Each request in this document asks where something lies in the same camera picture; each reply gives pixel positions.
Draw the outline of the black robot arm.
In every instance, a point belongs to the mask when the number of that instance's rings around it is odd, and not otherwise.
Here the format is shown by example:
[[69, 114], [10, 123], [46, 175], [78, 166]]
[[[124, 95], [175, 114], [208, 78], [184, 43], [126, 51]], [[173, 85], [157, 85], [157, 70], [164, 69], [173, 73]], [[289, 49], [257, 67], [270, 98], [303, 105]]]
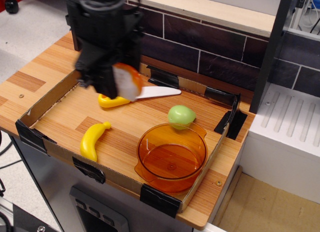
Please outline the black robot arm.
[[80, 51], [75, 63], [79, 84], [111, 99], [135, 100], [142, 92], [143, 14], [138, 6], [125, 9], [125, 0], [66, 0], [66, 6], [74, 47]]

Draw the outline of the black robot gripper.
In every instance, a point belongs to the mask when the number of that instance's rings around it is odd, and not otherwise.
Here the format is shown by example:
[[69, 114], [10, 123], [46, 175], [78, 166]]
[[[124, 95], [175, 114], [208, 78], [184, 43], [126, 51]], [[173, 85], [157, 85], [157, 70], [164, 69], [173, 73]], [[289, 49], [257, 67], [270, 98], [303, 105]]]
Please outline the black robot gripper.
[[75, 69], [80, 73], [80, 85], [93, 86], [108, 97], [120, 95], [113, 66], [124, 63], [139, 69], [142, 12], [119, 9], [101, 14], [80, 6], [67, 11], [72, 34], [79, 41], [80, 56]]

